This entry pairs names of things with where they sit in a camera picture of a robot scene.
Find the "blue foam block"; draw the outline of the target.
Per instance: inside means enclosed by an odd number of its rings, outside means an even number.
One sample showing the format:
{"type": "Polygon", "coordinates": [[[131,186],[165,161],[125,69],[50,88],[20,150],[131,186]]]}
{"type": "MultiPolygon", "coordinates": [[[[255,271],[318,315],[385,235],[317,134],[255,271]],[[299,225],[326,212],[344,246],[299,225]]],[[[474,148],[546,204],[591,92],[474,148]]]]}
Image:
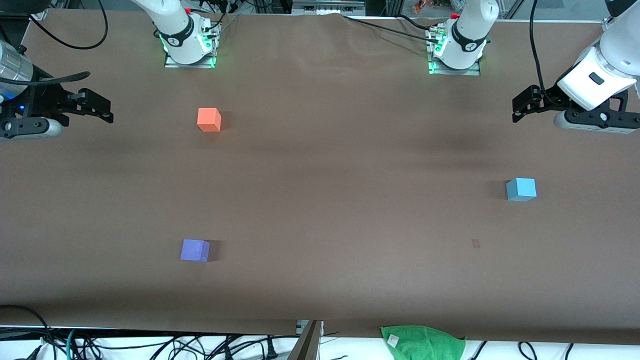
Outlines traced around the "blue foam block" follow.
{"type": "Polygon", "coordinates": [[[513,178],[506,182],[505,189],[507,200],[512,202],[528,202],[538,196],[534,178],[513,178]]]}

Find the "orange foam block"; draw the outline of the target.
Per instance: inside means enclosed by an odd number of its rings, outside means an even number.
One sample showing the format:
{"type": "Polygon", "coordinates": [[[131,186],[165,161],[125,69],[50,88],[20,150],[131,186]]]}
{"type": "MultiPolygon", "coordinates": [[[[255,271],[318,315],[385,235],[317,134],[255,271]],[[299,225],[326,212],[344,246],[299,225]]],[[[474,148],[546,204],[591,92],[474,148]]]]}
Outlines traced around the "orange foam block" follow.
{"type": "Polygon", "coordinates": [[[199,108],[196,124],[198,128],[205,133],[221,132],[221,113],[215,107],[199,108]]]}

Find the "purple foam block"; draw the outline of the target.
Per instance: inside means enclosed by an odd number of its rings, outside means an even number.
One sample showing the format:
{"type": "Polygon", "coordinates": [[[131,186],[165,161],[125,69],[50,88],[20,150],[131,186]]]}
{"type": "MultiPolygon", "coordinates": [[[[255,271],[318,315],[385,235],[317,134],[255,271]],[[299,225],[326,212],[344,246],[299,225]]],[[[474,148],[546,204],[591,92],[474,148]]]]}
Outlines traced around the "purple foam block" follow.
{"type": "Polygon", "coordinates": [[[210,257],[210,242],[202,239],[184,239],[180,260],[206,263],[210,257]]]}

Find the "brown table cover sheet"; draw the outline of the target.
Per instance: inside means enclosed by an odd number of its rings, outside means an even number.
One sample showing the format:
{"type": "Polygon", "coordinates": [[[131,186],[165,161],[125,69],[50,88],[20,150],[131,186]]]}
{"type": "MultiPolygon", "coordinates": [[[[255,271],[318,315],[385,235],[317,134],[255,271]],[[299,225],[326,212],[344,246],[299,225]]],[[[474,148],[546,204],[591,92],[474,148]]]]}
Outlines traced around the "brown table cover sheet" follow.
{"type": "Polygon", "coordinates": [[[338,14],[240,15],[213,69],[165,68],[144,12],[108,18],[94,50],[23,36],[48,73],[90,71],[67,88],[114,123],[0,143],[0,305],[52,327],[640,344],[640,131],[512,123],[537,80],[526,22],[450,76],[338,14]],[[537,198],[509,201],[514,178],[537,198]]]}

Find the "green cloth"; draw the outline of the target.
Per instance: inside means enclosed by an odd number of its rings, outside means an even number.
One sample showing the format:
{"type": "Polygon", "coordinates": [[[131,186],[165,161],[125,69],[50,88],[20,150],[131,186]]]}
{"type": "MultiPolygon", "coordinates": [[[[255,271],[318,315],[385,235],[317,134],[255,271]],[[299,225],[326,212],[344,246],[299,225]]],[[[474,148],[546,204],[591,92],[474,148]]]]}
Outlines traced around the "green cloth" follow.
{"type": "Polygon", "coordinates": [[[381,335],[393,360],[461,360],[466,338],[428,326],[382,326],[381,335]]]}

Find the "grey metal beam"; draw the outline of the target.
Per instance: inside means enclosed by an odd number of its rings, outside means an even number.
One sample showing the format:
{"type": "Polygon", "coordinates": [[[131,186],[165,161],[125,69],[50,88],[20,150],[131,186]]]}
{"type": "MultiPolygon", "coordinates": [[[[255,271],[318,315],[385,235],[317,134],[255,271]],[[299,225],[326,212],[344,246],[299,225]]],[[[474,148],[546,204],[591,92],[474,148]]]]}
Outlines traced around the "grey metal beam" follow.
{"type": "Polygon", "coordinates": [[[319,360],[319,348],[323,330],[324,321],[307,321],[286,360],[319,360]]]}

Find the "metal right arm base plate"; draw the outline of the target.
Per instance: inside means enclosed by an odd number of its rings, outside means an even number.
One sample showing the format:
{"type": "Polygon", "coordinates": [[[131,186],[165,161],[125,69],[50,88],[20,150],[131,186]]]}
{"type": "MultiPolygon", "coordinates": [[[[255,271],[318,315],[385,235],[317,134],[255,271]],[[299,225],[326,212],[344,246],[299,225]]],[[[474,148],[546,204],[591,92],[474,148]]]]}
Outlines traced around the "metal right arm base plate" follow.
{"type": "Polygon", "coordinates": [[[177,68],[177,69],[214,69],[217,65],[217,51],[213,50],[208,53],[202,53],[201,51],[196,51],[192,54],[190,51],[168,51],[165,50],[165,60],[164,67],[165,68],[177,68]],[[193,63],[181,63],[176,61],[172,55],[178,55],[179,60],[194,60],[196,55],[202,55],[202,57],[193,63]]]}

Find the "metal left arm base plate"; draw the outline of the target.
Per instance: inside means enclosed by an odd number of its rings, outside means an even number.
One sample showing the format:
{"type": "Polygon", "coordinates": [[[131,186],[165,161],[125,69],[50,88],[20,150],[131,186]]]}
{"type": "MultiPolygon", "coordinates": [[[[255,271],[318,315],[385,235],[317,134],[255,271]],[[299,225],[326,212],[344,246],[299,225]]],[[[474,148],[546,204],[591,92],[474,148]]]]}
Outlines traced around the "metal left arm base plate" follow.
{"type": "Polygon", "coordinates": [[[480,69],[480,61],[476,60],[474,64],[465,69],[455,69],[446,64],[438,58],[429,60],[429,73],[430,75],[450,75],[450,76],[480,76],[482,71],[480,69]]]}

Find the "silver metal frame rail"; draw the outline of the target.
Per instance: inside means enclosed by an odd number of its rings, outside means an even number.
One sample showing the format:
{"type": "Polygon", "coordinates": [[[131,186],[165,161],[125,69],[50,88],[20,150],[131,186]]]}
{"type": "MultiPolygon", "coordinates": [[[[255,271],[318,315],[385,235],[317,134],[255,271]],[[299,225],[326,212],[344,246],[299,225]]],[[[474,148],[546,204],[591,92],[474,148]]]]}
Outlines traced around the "silver metal frame rail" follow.
{"type": "Polygon", "coordinates": [[[293,15],[366,16],[365,0],[292,0],[293,15]]]}

